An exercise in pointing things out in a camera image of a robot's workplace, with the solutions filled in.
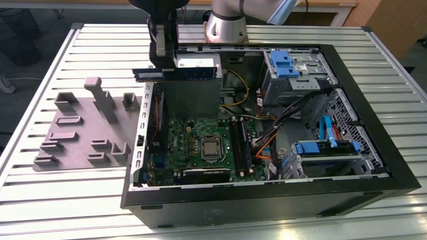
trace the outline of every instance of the aluminum extrusion table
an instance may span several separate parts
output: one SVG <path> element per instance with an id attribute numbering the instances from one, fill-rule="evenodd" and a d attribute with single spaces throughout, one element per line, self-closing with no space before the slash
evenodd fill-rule
<path id="1" fill-rule="evenodd" d="M 203 42 L 202 25 L 182 26 L 180 42 Z M 146 25 L 85 24 L 59 54 L 0 158 L 0 239 L 371 239 L 427 236 L 427 95 L 378 37 L 360 28 L 248 26 L 251 43 L 332 44 L 423 188 L 340 217 L 151 230 L 120 209 L 125 168 L 35 172 L 59 92 L 76 97 L 87 76 L 113 97 L 141 94 L 132 68 L 148 61 Z"/>

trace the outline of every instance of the yellow wire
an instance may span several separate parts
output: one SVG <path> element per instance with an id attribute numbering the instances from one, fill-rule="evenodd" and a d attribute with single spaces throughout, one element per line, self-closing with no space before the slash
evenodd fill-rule
<path id="1" fill-rule="evenodd" d="M 242 83 L 244 84 L 244 87 L 246 87 L 246 96 L 244 96 L 242 101 L 239 101 L 236 103 L 230 103 L 230 104 L 220 104 L 220 106 L 223 106 L 223 107 L 234 107 L 234 106 L 238 106 L 242 103 L 244 103 L 246 100 L 248 99 L 248 97 L 250 97 L 250 87 L 248 87 L 246 81 L 243 80 L 243 78 L 240 77 L 240 75 L 235 71 L 228 70 L 228 69 L 227 69 L 227 71 L 231 72 L 238 77 L 238 79 L 240 79 L 240 81 L 242 81 Z"/>

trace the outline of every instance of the green circuit board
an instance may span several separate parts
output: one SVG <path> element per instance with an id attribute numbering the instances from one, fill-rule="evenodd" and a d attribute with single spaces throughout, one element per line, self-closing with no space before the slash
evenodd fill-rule
<path id="1" fill-rule="evenodd" d="M 266 179 L 264 165 L 254 167 L 254 173 L 246 176 L 235 173 L 232 142 L 230 137 L 228 119 L 171 120 L 168 124 L 168 152 L 166 155 L 164 171 L 156 172 L 159 185 L 174 185 L 174 172 L 184 168 L 226 168 L 231 170 L 231 182 L 263 181 Z M 256 138 L 256 128 L 252 119 L 246 123 L 248 139 Z M 202 141 L 215 139 L 220 141 L 220 158 L 203 159 Z"/>

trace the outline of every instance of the motherboard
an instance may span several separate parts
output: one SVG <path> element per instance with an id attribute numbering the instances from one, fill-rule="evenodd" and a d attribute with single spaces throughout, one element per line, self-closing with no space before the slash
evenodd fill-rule
<path id="1" fill-rule="evenodd" d="M 266 180 L 264 163 L 262 160 L 252 161 L 255 157 L 250 144 L 247 158 L 244 156 L 236 158 L 239 154 L 236 145 L 242 144 L 242 141 L 235 141 L 235 134 L 231 131 L 234 124 L 242 124 L 236 128 L 244 130 L 247 141 L 258 137 L 252 119 L 235 122 L 231 119 L 171 120 L 167 154 L 155 154 L 151 159 L 152 171 L 148 174 L 155 180 L 151 184 L 154 186 L 194 184 L 195 182 L 180 181 L 182 178 L 188 179 L 184 178 L 186 174 L 212 174 L 215 178 L 227 176 L 227 182 Z"/>

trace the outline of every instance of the label sticker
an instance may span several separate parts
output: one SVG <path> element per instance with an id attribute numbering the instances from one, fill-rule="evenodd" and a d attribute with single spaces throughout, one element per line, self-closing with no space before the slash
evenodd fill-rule
<path id="1" fill-rule="evenodd" d="M 274 174 L 276 174 L 278 168 L 276 168 L 276 166 L 275 166 L 272 163 L 270 163 L 268 169 L 270 169 L 270 171 L 271 171 Z"/>
<path id="2" fill-rule="evenodd" d="M 139 73 L 137 74 L 137 77 L 140 79 L 144 79 L 144 78 L 163 78 L 163 73 L 162 72 L 144 72 L 144 73 Z"/>
<path id="3" fill-rule="evenodd" d="M 306 65 L 295 65 L 296 70 L 306 70 L 307 71 L 307 67 Z"/>
<path id="4" fill-rule="evenodd" d="M 182 58 L 178 60 L 179 68 L 215 67 L 214 58 Z"/>
<path id="5" fill-rule="evenodd" d="M 256 98 L 256 104 L 258 104 L 258 106 L 260 106 L 260 107 L 263 106 L 263 99 L 259 98 L 259 97 Z"/>

